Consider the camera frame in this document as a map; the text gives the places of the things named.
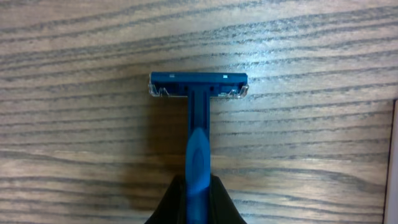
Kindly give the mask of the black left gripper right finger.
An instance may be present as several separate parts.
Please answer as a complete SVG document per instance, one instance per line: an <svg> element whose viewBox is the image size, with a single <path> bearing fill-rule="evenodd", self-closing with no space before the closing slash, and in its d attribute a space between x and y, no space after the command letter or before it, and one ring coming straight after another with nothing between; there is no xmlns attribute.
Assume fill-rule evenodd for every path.
<svg viewBox="0 0 398 224"><path fill-rule="evenodd" d="M246 224L221 179L211 174L208 206L209 224Z"/></svg>

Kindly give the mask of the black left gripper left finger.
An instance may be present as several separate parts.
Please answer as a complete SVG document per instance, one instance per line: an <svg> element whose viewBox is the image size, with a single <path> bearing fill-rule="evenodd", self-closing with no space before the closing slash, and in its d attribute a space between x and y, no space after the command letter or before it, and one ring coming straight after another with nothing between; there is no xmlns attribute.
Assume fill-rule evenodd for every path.
<svg viewBox="0 0 398 224"><path fill-rule="evenodd" d="M185 178L176 175L145 224L186 224Z"/></svg>

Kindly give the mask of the blue disposable razor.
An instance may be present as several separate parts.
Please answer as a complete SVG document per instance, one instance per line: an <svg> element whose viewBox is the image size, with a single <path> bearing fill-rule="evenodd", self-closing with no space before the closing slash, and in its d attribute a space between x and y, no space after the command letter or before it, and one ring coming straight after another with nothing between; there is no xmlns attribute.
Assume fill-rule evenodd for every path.
<svg viewBox="0 0 398 224"><path fill-rule="evenodd" d="M242 98L248 91L245 73L152 72L152 96L188 98L188 141L185 154L186 224L209 224L211 180L210 99Z"/></svg>

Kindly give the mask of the white cardboard box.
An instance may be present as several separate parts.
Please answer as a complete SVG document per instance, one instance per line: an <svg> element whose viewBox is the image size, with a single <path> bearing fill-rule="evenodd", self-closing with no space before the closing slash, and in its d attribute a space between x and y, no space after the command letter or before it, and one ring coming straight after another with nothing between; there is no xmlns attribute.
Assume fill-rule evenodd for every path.
<svg viewBox="0 0 398 224"><path fill-rule="evenodd" d="M393 108L383 224L397 224L397 100Z"/></svg>

